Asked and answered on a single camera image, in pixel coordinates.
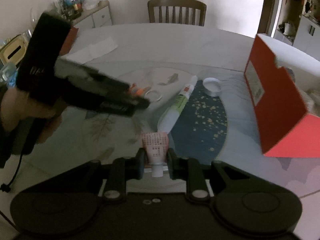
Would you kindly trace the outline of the person's left hand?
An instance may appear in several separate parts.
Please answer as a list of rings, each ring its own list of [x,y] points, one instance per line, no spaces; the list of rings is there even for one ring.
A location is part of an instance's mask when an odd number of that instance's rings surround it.
[[[44,143],[57,130],[62,122],[62,116],[56,115],[56,110],[49,109],[29,98],[29,94],[17,88],[9,88],[1,100],[1,124],[6,132],[11,132],[20,121],[26,118],[50,119],[42,131],[38,144]]]

